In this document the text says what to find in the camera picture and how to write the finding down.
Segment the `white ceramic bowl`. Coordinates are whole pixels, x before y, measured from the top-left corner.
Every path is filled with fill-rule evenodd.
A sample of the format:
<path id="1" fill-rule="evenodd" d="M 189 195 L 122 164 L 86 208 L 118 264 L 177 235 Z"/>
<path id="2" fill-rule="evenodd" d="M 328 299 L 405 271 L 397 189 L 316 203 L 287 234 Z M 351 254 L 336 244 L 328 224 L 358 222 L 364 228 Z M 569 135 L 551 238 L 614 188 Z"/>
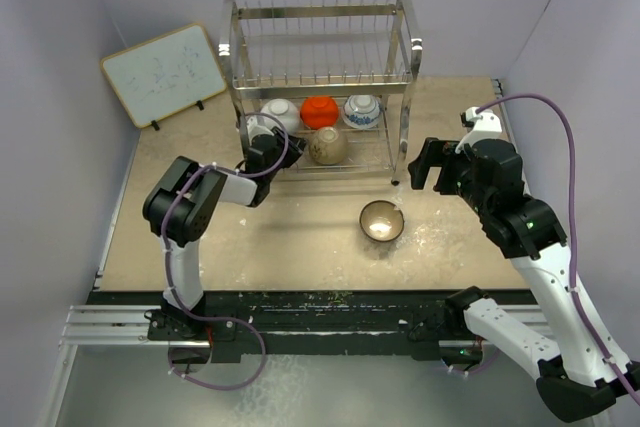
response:
<path id="1" fill-rule="evenodd" d="M 263 125 L 268 129 L 278 127 L 272 117 L 277 118 L 289 134 L 295 134 L 301 127 L 299 110 L 290 100 L 271 99 L 262 106 L 261 112 L 269 115 L 269 118 L 262 117 L 261 119 Z"/>

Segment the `black glossy bowl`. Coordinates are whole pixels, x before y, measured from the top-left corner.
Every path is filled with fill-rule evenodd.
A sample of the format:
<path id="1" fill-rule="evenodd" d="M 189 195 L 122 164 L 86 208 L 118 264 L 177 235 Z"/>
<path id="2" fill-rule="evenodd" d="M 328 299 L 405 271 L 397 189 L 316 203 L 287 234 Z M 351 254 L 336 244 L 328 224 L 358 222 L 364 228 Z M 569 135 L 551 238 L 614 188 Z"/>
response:
<path id="1" fill-rule="evenodd" d="M 344 161 L 348 155 L 346 134 L 333 126 L 322 127 L 312 136 L 309 155 L 320 165 L 336 165 Z"/>

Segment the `brown beige bowl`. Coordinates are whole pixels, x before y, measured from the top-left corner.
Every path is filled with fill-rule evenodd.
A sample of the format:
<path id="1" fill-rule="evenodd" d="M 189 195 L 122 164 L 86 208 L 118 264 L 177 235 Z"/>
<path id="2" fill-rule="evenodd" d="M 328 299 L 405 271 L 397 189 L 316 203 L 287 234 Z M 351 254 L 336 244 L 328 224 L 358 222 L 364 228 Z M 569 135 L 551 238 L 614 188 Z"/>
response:
<path id="1" fill-rule="evenodd" d="M 403 233 L 405 217 L 393 202 L 374 200 L 361 209 L 359 226 L 363 234 L 372 241 L 392 242 Z"/>

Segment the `orange plastic bowl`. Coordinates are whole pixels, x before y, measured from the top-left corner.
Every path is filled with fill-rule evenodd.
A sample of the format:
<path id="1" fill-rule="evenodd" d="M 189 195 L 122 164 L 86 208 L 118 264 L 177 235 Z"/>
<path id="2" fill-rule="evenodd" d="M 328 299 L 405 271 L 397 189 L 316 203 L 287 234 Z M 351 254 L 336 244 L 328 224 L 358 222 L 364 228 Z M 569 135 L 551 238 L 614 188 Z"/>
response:
<path id="1" fill-rule="evenodd" d="M 300 117 L 310 129 L 318 130 L 334 126 L 339 117 L 339 107 L 329 96 L 308 97 L 302 103 Z"/>

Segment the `blue white patterned bowl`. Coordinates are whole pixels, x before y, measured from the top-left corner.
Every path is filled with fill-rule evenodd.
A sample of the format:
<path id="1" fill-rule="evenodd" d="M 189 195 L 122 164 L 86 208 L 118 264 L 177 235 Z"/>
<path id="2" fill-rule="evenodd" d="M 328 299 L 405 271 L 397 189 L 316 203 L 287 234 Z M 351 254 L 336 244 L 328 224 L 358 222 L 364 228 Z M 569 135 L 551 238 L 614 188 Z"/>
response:
<path id="1" fill-rule="evenodd" d="M 341 117 L 353 129 L 374 128 L 381 117 L 380 101 L 373 95 L 352 95 L 345 101 Z"/>

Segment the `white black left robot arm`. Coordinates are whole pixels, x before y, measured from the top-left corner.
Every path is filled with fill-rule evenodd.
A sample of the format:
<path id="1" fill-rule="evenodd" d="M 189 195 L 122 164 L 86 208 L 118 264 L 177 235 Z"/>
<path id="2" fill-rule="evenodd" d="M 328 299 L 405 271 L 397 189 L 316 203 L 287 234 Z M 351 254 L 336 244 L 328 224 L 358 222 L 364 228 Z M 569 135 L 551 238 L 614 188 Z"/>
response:
<path id="1" fill-rule="evenodd" d="M 179 156 L 147 196 L 142 215 L 162 242 L 164 254 L 161 311 L 172 315 L 171 328 L 182 338 L 194 339 L 205 329 L 199 244 L 216 207 L 220 203 L 258 207 L 276 175 L 293 166 L 306 146 L 304 138 L 274 128 L 250 141 L 249 153 L 238 169 Z"/>

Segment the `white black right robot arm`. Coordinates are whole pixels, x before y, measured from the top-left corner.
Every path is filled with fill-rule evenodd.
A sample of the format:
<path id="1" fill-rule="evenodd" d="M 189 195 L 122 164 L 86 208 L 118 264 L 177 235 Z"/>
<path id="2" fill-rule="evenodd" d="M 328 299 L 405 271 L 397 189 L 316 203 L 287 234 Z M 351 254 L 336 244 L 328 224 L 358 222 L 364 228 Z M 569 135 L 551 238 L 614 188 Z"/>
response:
<path id="1" fill-rule="evenodd" d="M 628 388 L 637 390 L 638 362 L 616 347 L 589 299 L 583 299 L 582 312 L 607 352 L 585 327 L 571 297 L 567 235 L 553 209 L 525 193 L 515 147 L 502 139 L 460 147 L 429 137 L 408 165 L 413 189 L 424 188 L 433 167 L 440 170 L 435 191 L 462 198 L 478 216 L 486 237 L 526 281 L 553 336 L 526 326 L 478 287 L 446 300 L 446 330 L 494 344 L 531 376 L 545 406 L 566 423 L 596 416 Z"/>

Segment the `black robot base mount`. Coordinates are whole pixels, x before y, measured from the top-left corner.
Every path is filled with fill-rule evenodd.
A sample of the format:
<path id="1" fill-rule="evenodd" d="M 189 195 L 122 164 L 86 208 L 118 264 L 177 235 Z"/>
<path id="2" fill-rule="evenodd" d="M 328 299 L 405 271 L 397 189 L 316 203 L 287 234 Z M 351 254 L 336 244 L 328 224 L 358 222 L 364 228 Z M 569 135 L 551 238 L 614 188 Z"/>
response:
<path id="1" fill-rule="evenodd" d="M 150 305 L 150 340 L 205 341 L 215 362 L 271 355 L 408 356 L 436 360 L 445 350 L 470 347 L 471 334 L 451 328 L 450 290 L 208 291 L 206 313 L 216 322 L 188 327 L 160 314 L 158 292 L 92 292 L 87 305 Z"/>

